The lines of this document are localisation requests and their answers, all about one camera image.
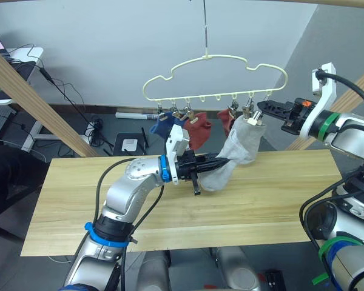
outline blue ring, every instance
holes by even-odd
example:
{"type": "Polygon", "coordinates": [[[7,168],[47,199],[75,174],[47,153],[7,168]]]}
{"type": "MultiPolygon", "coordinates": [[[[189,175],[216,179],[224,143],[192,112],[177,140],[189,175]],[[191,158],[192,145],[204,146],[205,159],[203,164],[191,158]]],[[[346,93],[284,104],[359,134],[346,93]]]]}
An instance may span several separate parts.
{"type": "Polygon", "coordinates": [[[171,180],[170,180],[169,172],[167,171],[167,162],[166,162],[165,155],[160,156],[160,166],[162,168],[162,180],[164,182],[170,182],[171,180]]]}
{"type": "Polygon", "coordinates": [[[91,222],[85,223],[85,229],[89,232],[90,237],[96,243],[102,244],[108,247],[127,247],[128,242],[117,242],[117,241],[108,241],[106,239],[100,238],[95,231],[93,230],[93,224],[91,222]]]}

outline white sock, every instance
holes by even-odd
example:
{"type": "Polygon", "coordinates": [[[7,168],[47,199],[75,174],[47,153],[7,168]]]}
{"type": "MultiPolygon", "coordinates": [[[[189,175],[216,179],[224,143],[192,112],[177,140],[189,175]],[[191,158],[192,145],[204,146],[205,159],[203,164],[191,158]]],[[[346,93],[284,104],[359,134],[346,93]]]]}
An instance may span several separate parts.
{"type": "Polygon", "coordinates": [[[198,181],[207,191],[221,190],[228,183],[233,169],[238,164],[249,164],[254,161],[259,149],[260,138],[266,130],[265,125],[250,125],[240,116],[236,119],[219,158],[230,159],[223,167],[198,174],[198,181]]]}

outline white wall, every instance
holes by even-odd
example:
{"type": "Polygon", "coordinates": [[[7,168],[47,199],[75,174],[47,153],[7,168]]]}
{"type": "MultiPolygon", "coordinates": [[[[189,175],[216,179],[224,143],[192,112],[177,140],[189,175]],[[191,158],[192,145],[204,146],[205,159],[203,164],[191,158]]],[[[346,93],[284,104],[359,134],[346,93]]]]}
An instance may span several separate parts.
{"type": "MultiPolygon", "coordinates": [[[[316,5],[208,0],[209,53],[239,55],[251,66],[285,67],[316,5]]],[[[50,74],[72,82],[86,104],[155,107],[143,84],[204,53],[201,0],[45,0],[0,4],[0,38],[6,47],[43,47],[50,74]]],[[[246,73],[232,61],[200,62],[154,84],[154,98],[273,87],[280,74],[246,73]]],[[[65,103],[38,73],[32,86],[49,103],[65,103]]],[[[78,97],[70,95],[76,102],[78,97]]],[[[231,101],[192,102],[194,109],[223,109],[231,101]]]]}

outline wooden beam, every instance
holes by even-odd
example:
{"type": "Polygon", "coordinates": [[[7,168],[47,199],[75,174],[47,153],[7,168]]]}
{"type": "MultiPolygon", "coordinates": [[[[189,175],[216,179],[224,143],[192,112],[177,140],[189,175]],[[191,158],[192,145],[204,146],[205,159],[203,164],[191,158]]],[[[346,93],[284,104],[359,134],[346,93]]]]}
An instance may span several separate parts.
{"type": "Polygon", "coordinates": [[[270,1],[327,4],[336,6],[364,8],[364,0],[270,0],[270,1]]]}
{"type": "MultiPolygon", "coordinates": [[[[364,90],[364,75],[356,82],[356,84],[364,90]]],[[[333,104],[330,111],[333,112],[351,112],[363,102],[363,99],[353,90],[348,89],[338,100],[333,104]]],[[[307,140],[297,138],[286,150],[306,150],[315,138],[307,140]]]]}
{"type": "Polygon", "coordinates": [[[0,88],[80,156],[98,156],[0,55],[0,88]]]}

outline gray floor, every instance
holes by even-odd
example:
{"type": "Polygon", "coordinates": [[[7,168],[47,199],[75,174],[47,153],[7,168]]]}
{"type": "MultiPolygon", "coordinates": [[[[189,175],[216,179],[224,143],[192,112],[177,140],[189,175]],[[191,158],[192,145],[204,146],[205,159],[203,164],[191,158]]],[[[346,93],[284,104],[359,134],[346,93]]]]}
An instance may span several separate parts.
{"type": "MultiPolygon", "coordinates": [[[[74,114],[62,115],[62,117],[78,132],[83,133],[86,124],[79,116],[74,114]]],[[[99,115],[104,120],[103,134],[114,143],[117,133],[140,132],[144,127],[146,132],[155,121],[116,119],[113,115],[99,115]]],[[[30,130],[34,119],[27,113],[20,112],[14,121],[26,125],[30,130]]],[[[213,123],[211,138],[198,151],[200,153],[218,152],[223,145],[225,135],[218,120],[213,123]]],[[[10,125],[4,134],[4,139],[22,144],[27,134],[19,129],[18,125],[10,125]]],[[[49,144],[51,141],[38,142],[39,146],[49,144]]],[[[162,139],[149,135],[150,149],[148,154],[162,154],[162,139]]],[[[60,143],[49,147],[34,147],[46,156],[48,161],[58,155],[60,143]]],[[[265,140],[261,140],[261,151],[274,150],[265,140]]],[[[100,155],[106,156],[103,147],[97,149],[100,155]]],[[[17,205],[10,208],[0,216],[0,225],[15,234],[25,236],[33,209],[38,199],[38,193],[33,193],[23,199],[17,205]]],[[[283,272],[288,291],[292,290],[334,290],[332,286],[313,286],[313,277],[324,272],[322,264],[317,258],[311,243],[302,242],[294,244],[272,244],[261,246],[244,246],[251,266],[256,272],[264,272],[268,269],[278,269],[283,272]]],[[[53,291],[61,287],[68,263],[54,263],[48,257],[19,257],[21,246],[0,238],[0,290],[46,290],[53,291]]],[[[173,250],[172,266],[170,267],[170,279],[173,291],[186,291],[202,289],[205,284],[224,287],[224,282],[217,270],[208,249],[173,250]]],[[[54,257],[54,259],[65,261],[65,257],[54,257]]],[[[129,253],[127,257],[127,290],[135,290],[135,282],[138,269],[143,260],[143,253],[129,253]]],[[[269,290],[262,283],[263,290],[269,290]]]]}

